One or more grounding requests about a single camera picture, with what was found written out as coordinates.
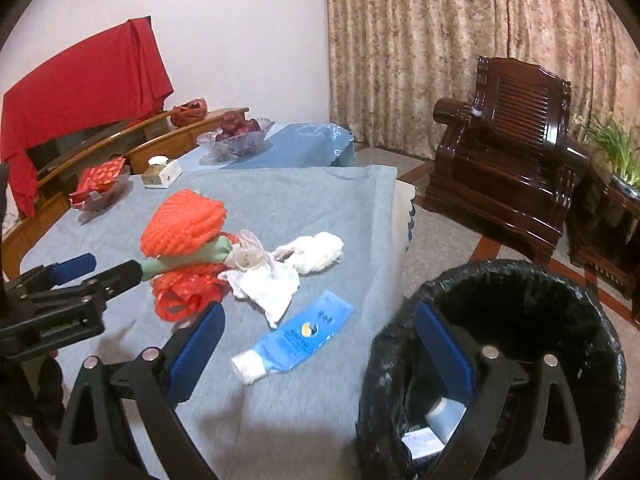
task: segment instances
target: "white wall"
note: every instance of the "white wall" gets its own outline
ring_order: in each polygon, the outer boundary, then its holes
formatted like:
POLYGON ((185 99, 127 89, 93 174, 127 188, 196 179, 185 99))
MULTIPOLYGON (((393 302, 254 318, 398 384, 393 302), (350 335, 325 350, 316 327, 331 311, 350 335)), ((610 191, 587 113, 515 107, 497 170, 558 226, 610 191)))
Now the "white wall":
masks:
POLYGON ((166 106, 204 97, 279 122, 329 119, 326 0, 33 0, 0 51, 0 94, 66 47, 146 15, 175 89, 166 106))

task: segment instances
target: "beige patterned curtain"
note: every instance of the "beige patterned curtain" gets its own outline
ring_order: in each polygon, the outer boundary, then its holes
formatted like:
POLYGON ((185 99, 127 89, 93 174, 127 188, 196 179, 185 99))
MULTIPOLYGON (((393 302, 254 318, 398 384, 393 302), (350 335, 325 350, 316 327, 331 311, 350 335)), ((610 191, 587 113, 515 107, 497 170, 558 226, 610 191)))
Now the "beige patterned curtain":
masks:
POLYGON ((328 2, 332 120, 357 140, 432 157, 443 132, 433 105, 471 95, 478 56, 571 81, 572 117, 613 110, 640 123, 640 54, 606 0, 328 2))

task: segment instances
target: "chair backrest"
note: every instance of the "chair backrest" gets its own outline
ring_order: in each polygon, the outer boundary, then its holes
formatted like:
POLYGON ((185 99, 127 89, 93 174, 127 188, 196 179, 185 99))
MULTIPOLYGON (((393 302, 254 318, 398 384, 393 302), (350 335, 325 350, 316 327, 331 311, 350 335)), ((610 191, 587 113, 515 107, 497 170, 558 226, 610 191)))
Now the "chair backrest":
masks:
POLYGON ((491 141, 542 158, 554 151, 569 123, 571 83, 539 65, 480 57, 474 108, 491 141))

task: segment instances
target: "fruit bowl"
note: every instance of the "fruit bowl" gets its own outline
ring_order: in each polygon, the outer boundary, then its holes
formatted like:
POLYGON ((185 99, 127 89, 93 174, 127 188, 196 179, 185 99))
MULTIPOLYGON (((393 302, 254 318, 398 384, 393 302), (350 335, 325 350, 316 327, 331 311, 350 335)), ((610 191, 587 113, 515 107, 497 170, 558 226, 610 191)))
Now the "fruit bowl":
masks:
POLYGON ((241 127, 229 135, 228 130, 218 128, 214 132, 199 135, 196 138, 197 144, 209 150, 209 153, 200 159, 200 163, 217 164, 259 153, 264 144, 264 138, 274 123, 268 119, 253 119, 246 124, 253 121, 255 121, 253 128, 259 127, 259 129, 247 131, 245 127, 241 127))

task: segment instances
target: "facial cleanser tube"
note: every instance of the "facial cleanser tube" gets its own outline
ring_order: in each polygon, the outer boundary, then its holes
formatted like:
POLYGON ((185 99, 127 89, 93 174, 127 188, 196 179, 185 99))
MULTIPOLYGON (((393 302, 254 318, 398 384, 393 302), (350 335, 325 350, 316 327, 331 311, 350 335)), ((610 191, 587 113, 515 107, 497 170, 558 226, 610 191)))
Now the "facial cleanser tube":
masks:
POLYGON ((300 312, 265 335, 251 350, 231 359, 244 384, 253 384, 274 372, 289 372, 342 328, 353 307, 329 290, 300 312))

